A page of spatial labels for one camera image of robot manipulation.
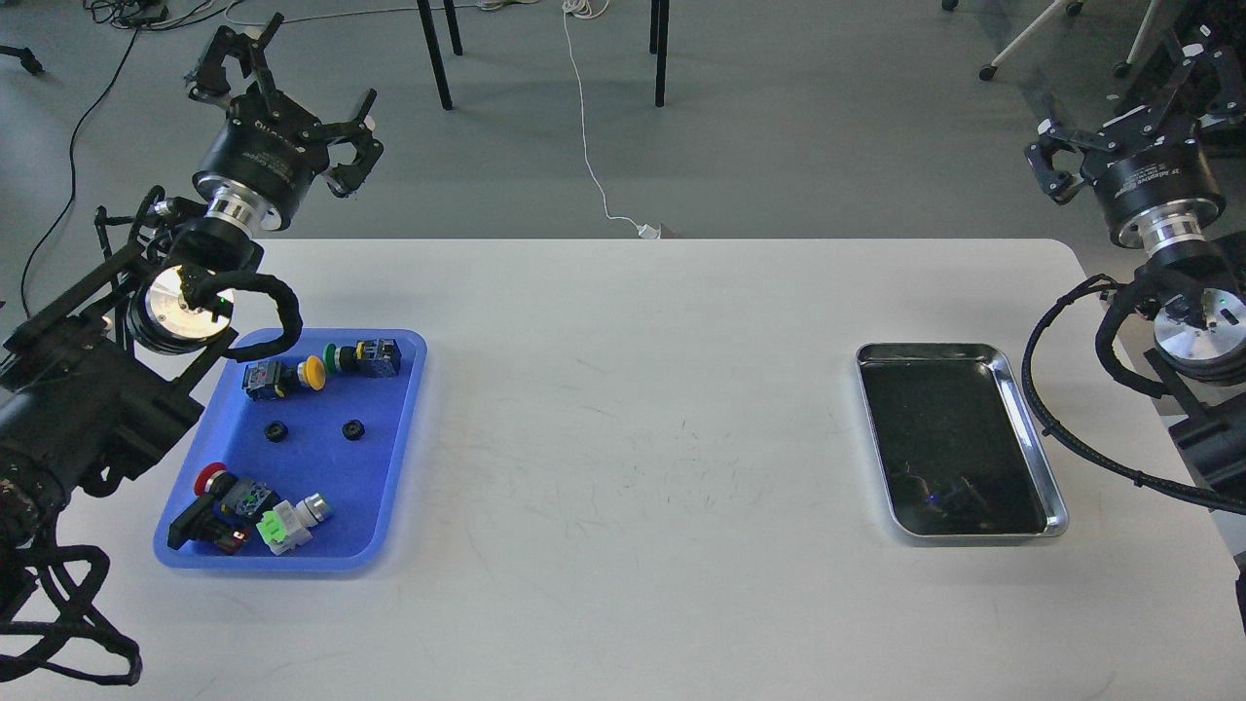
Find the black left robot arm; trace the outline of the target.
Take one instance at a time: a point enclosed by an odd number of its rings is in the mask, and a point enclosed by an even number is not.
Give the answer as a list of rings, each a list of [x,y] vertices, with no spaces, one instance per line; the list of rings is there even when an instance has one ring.
[[[2,656],[4,682],[37,670],[138,682],[138,642],[96,606],[110,559],[59,544],[59,515],[76,492],[105,498],[159,464],[201,420],[192,391],[219,359],[295,345],[297,294],[259,270],[257,237],[290,227],[316,178],[353,195],[383,154],[374,90],[351,120],[326,123],[277,88],[265,51],[282,22],[274,14],[257,35],[218,27],[186,78],[192,100],[224,110],[196,199],[155,186],[133,215],[98,212],[101,265],[4,342],[2,635],[31,642]],[[120,248],[112,227],[128,227]]]

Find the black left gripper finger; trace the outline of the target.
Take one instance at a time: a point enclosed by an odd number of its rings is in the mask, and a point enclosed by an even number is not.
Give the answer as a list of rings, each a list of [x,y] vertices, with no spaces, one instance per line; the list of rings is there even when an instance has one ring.
[[[350,144],[354,148],[354,159],[350,163],[338,163],[323,172],[326,186],[338,199],[345,199],[359,191],[385,149],[383,142],[375,137],[369,121],[375,101],[378,90],[366,90],[353,120],[314,126],[314,142],[326,148],[339,144]]]
[[[265,49],[284,22],[284,14],[275,12],[258,37],[239,34],[232,27],[218,27],[204,54],[186,76],[188,97],[203,103],[226,106],[231,97],[231,80],[227,78],[226,59],[235,59],[244,78],[252,77],[264,106],[277,106],[275,77],[267,64]]]

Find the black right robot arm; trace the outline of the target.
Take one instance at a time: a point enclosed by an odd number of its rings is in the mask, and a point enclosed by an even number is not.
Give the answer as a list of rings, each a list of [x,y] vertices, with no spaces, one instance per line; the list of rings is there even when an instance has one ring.
[[[1202,132],[1242,123],[1244,75],[1234,47],[1214,45],[1210,36],[1197,44],[1171,41],[1169,52],[1171,76],[1148,102],[1095,131],[1069,129],[1049,117],[1025,147],[1025,161],[1050,200],[1064,204],[1090,188],[1111,243],[1140,249],[1148,261],[1126,283],[1088,278],[1042,315],[1025,342],[1022,390],[1043,433],[1074,454],[1135,487],[1241,515],[1244,396],[1205,403],[1190,382],[1244,386],[1244,235],[1205,235],[1227,200],[1200,141]],[[1105,457],[1045,408],[1032,374],[1037,345],[1065,308],[1091,294],[1108,303],[1093,341],[1099,364],[1118,385],[1176,400],[1185,417],[1169,435],[1195,484]]]

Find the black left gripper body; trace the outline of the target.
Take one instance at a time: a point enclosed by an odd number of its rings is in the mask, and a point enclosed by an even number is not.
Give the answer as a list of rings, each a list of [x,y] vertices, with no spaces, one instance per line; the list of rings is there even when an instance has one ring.
[[[264,232],[289,228],[312,181],[325,171],[325,146],[302,138],[316,117],[287,93],[275,96],[275,106],[268,107],[253,83],[233,97],[226,125],[193,174],[206,200],[221,186],[243,186],[267,200]]]

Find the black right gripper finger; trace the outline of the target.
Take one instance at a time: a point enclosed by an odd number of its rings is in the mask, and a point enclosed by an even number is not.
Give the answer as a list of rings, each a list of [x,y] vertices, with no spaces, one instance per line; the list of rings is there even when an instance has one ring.
[[[1093,186],[1108,166],[1120,159],[1120,137],[1111,134],[1108,126],[1087,131],[1065,125],[1054,93],[1043,93],[1040,106],[1043,120],[1037,138],[1025,147],[1025,161],[1043,194],[1057,204],[1067,204],[1082,187]]]
[[[1232,45],[1219,44],[1210,27],[1197,27],[1192,44],[1182,44],[1176,31],[1164,37],[1172,59],[1169,78],[1154,96],[1154,131],[1179,126],[1219,129],[1244,120],[1244,72]]]

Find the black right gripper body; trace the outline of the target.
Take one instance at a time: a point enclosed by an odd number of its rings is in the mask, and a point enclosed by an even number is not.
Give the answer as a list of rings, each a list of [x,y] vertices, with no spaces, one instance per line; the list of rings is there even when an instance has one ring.
[[[1115,245],[1159,245],[1158,232],[1176,219],[1190,232],[1224,214],[1224,191],[1197,142],[1190,117],[1131,110],[1103,125],[1082,148],[1082,178],[1089,183]]]

